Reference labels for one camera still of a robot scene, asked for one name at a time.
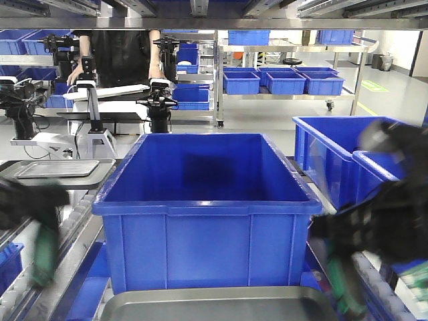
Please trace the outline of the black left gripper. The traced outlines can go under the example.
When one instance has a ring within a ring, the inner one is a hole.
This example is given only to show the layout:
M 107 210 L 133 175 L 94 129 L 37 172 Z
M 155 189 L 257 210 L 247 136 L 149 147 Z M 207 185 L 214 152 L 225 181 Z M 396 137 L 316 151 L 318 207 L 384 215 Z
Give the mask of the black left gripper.
M 1 179 L 1 229 L 17 227 L 25 218 L 59 232 L 57 208 L 68 205 L 68 192 L 58 184 L 27 186 L 11 179 Z

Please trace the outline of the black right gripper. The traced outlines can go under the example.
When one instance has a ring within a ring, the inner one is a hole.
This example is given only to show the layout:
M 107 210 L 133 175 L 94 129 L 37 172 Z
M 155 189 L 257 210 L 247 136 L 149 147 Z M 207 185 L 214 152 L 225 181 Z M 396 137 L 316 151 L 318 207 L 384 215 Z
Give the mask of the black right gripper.
M 390 263 L 427 259 L 427 129 L 377 120 L 358 142 L 368 152 L 397 156 L 404 177 L 382 182 L 335 214 L 314 216 L 311 235 L 331 242 L 342 257 L 369 251 Z

